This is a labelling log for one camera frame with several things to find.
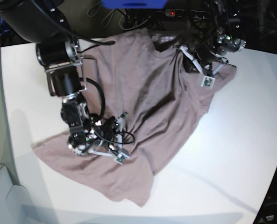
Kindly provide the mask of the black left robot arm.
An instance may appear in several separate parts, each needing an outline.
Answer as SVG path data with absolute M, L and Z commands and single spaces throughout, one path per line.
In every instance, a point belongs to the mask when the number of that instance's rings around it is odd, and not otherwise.
M 189 67 L 196 70 L 196 63 L 203 69 L 212 68 L 213 62 L 226 63 L 225 55 L 246 46 L 241 30 L 241 0 L 202 0 L 205 18 L 196 22 L 189 10 L 190 27 L 184 32 L 181 45 L 192 55 Z

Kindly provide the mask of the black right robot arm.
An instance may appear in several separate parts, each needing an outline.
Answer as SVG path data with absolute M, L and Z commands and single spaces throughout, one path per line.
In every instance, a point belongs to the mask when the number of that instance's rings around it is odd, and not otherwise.
M 80 36 L 71 30 L 54 0 L 0 0 L 0 17 L 24 40 L 36 45 L 36 57 L 46 73 L 51 96 L 62 100 L 61 117 L 69 127 L 67 145 L 76 155 L 114 155 L 115 118 L 103 122 L 105 95 L 85 77 Z M 93 85 L 100 113 L 91 114 L 82 92 Z

